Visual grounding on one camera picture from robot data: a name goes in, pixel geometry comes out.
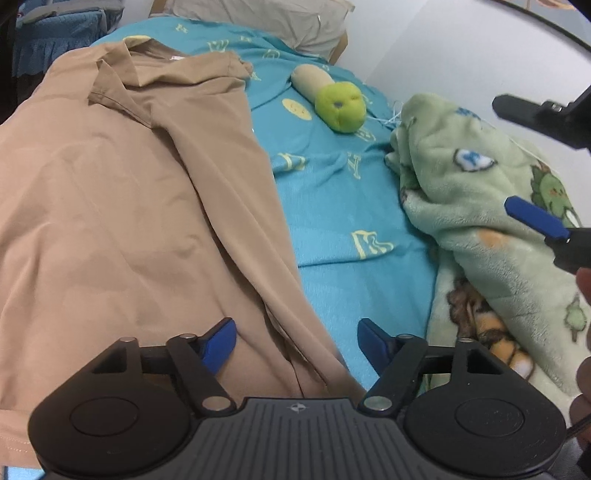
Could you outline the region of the person's right hand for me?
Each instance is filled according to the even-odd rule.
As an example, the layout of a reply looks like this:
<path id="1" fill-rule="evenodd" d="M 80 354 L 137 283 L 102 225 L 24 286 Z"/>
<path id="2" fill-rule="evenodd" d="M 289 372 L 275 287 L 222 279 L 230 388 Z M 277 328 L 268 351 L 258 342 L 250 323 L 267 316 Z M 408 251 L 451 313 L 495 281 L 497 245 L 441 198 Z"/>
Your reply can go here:
<path id="1" fill-rule="evenodd" d="M 591 303 L 591 270 L 580 268 L 576 273 L 576 283 L 588 304 Z M 591 409 L 591 359 L 586 358 L 579 366 L 576 380 L 581 394 L 572 402 L 570 418 L 576 423 L 590 414 Z"/>

